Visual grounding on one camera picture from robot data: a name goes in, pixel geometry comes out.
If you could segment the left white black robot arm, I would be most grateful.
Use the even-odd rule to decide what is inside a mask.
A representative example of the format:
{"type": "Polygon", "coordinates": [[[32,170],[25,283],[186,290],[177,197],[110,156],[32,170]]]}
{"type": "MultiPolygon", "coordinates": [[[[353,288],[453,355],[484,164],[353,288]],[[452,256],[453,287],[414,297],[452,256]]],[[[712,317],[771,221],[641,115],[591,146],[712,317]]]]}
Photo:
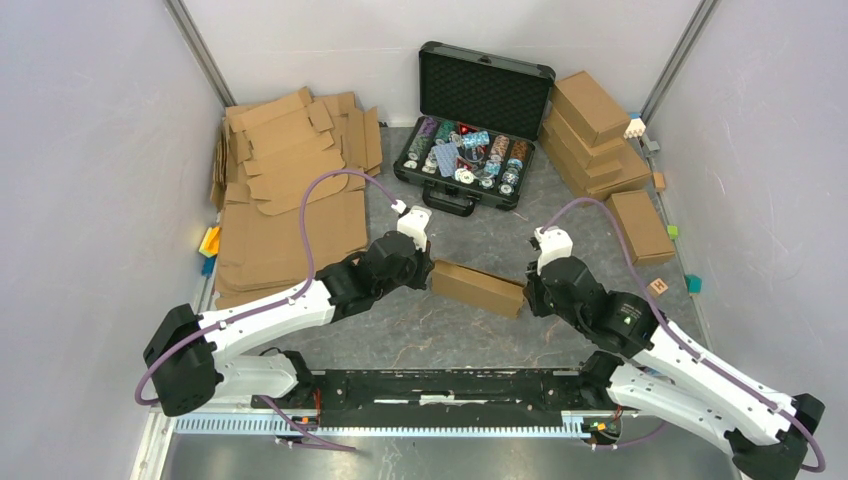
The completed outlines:
{"type": "Polygon", "coordinates": [[[142,378],[168,417],[188,414],[214,398],[280,398],[306,405],[314,381],[293,353],[267,360],[249,350],[370,310],[392,291],[423,290],[433,269],[430,243],[390,231],[367,250],[319,270],[314,279],[228,310],[196,313],[188,304],[168,311],[143,351],[142,378]]]}

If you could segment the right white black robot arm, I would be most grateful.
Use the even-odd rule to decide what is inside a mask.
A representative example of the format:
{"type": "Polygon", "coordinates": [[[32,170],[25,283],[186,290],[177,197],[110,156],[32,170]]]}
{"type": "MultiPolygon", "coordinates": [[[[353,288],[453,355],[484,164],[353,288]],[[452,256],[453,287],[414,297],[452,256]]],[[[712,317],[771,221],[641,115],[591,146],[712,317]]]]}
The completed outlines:
{"type": "Polygon", "coordinates": [[[577,382],[591,408],[608,403],[685,429],[729,455],[749,479],[794,479],[825,406],[754,380],[688,336],[638,295],[607,291],[576,257],[529,263],[534,315],[555,315],[597,346],[577,382]]]}

